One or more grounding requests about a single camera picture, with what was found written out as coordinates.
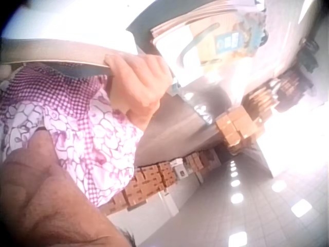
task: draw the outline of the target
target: wall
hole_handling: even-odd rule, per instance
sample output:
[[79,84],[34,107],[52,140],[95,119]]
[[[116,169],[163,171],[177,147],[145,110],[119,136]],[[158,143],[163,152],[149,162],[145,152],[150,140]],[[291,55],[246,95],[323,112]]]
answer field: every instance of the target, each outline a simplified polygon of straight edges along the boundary
[[115,226],[133,234],[137,245],[145,241],[170,218],[171,215],[158,193],[148,198],[146,204],[132,211],[124,209],[108,216]]
[[250,159],[252,165],[257,166],[272,176],[266,159],[257,143],[252,144],[249,148],[244,148],[241,155],[244,158]]
[[178,209],[186,203],[186,201],[198,189],[200,183],[194,173],[190,174],[187,178],[177,181],[169,187],[168,191],[172,196]]
[[[177,181],[168,188],[176,207],[180,209],[199,187],[199,181],[194,173]],[[139,245],[155,233],[172,217],[168,205],[157,193],[147,199],[147,203],[132,210],[126,209],[108,216],[111,222],[134,235]]]

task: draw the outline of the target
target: white wall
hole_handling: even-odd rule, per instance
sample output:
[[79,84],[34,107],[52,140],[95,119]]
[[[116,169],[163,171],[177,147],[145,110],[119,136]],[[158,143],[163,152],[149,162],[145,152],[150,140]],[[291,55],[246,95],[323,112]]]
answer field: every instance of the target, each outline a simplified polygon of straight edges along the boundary
[[108,216],[111,222],[134,235],[139,245],[170,219],[171,215],[159,194],[148,198],[147,203],[132,210],[126,209]]
[[200,183],[194,173],[190,174],[187,178],[177,181],[168,188],[170,195],[178,209],[180,209],[186,201],[193,195],[198,189]]
[[[177,181],[168,188],[176,207],[180,209],[199,187],[195,174]],[[134,235],[136,244],[139,245],[155,233],[171,217],[169,205],[157,193],[147,199],[147,203],[132,210],[126,209],[108,216],[111,222]]]

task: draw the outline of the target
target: cardboard box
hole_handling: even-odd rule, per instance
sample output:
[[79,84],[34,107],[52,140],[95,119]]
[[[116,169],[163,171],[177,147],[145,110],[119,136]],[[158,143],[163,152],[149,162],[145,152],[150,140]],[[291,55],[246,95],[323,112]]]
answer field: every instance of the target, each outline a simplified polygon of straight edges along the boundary
[[233,121],[233,124],[237,131],[255,126],[254,122],[251,120],[249,115],[243,116],[243,117]]
[[136,183],[138,183],[138,184],[141,184],[142,182],[145,181],[145,177],[144,177],[143,173],[141,172],[141,170],[138,170],[135,172],[134,178],[135,178]]
[[225,138],[229,147],[235,146],[241,142],[241,137],[237,132],[232,133]]
[[246,112],[244,107],[241,105],[237,108],[230,110],[227,115],[228,115],[229,119],[233,122],[233,121],[240,119],[241,117],[248,115],[248,113]]
[[159,163],[159,164],[157,164],[157,167],[158,167],[159,171],[171,169],[171,166],[170,166],[169,162]]
[[157,177],[158,175],[160,175],[159,170],[144,171],[143,174],[144,174],[144,177],[145,177],[145,181],[151,180],[152,178]]
[[234,127],[232,122],[225,125],[225,127],[221,128],[220,130],[223,133],[224,137],[236,132],[236,128]]
[[158,167],[157,167],[157,165],[145,166],[145,167],[141,167],[141,171],[142,171],[142,173],[149,172],[149,171],[157,172]]
[[146,200],[142,192],[140,191],[139,193],[132,194],[132,195],[126,195],[123,193],[125,200],[128,204],[128,206],[135,206],[138,203],[141,203]]
[[127,193],[127,195],[137,193],[140,191],[140,186],[139,184],[135,184],[134,182],[130,181],[128,185],[124,188],[124,191]]
[[205,152],[200,152],[200,160],[204,167],[210,166],[210,162],[209,162]]
[[252,136],[257,131],[257,127],[256,126],[248,126],[248,127],[243,128],[243,129],[240,129],[239,131],[241,133],[241,136],[244,139],[246,139],[246,138]]
[[219,129],[225,128],[225,126],[230,123],[232,123],[232,121],[227,116],[227,114],[220,116],[220,118],[216,120],[216,124],[219,127]]
[[115,194],[108,203],[101,205],[99,210],[105,215],[110,215],[127,207],[128,204],[123,196],[123,193],[119,192]]
[[161,177],[160,173],[157,173],[150,180],[160,183],[162,181],[162,177]]

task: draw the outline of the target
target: bright light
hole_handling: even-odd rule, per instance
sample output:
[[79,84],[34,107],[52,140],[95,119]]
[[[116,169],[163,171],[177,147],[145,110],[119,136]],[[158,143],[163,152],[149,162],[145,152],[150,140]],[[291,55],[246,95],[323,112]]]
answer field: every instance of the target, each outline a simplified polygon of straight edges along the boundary
[[212,117],[209,114],[206,114],[202,117],[208,124],[212,124]]
[[232,187],[237,187],[238,185],[240,185],[240,180],[234,180],[232,183],[231,183]]
[[239,232],[232,234],[228,240],[228,247],[241,247],[247,244],[247,233]]
[[211,71],[206,74],[206,78],[210,83],[215,83],[221,81],[223,78],[216,71]]
[[185,98],[186,100],[190,100],[190,99],[192,99],[193,96],[194,96],[193,93],[187,93],[187,94],[184,95],[184,98]]
[[280,180],[272,185],[272,190],[274,190],[275,192],[281,192],[286,187],[287,187],[286,183]]
[[304,16],[306,15],[306,12],[310,8],[310,5],[313,3],[313,1],[314,0],[304,0],[303,7],[302,7],[302,10],[300,12],[298,24],[300,24],[302,22]]
[[304,214],[306,214],[310,209],[312,208],[312,205],[305,199],[300,200],[298,203],[296,203],[294,206],[291,207],[291,211],[298,217],[302,217]]

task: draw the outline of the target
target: stacked boxes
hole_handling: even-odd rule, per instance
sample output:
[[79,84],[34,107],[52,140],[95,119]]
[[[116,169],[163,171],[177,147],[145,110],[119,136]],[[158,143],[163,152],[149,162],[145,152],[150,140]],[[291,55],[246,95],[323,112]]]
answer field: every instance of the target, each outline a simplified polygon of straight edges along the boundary
[[243,139],[250,137],[257,131],[255,123],[243,106],[234,108],[222,115],[216,123],[228,147],[240,144]]
[[159,163],[157,167],[165,188],[168,188],[176,182],[175,173],[173,172],[169,162]]
[[108,203],[105,203],[99,207],[99,210],[106,215],[113,214],[117,211],[127,208],[126,200],[122,192],[114,195]]
[[135,175],[123,190],[123,196],[128,206],[134,206],[146,200],[145,195],[142,193],[141,187],[145,182],[145,177],[139,168],[135,169]]
[[192,153],[191,155],[188,155],[186,160],[194,172],[200,171],[204,167],[200,161],[198,153]]
[[145,197],[150,197],[164,189],[157,165],[142,167],[141,171],[145,177],[145,182],[141,187]]

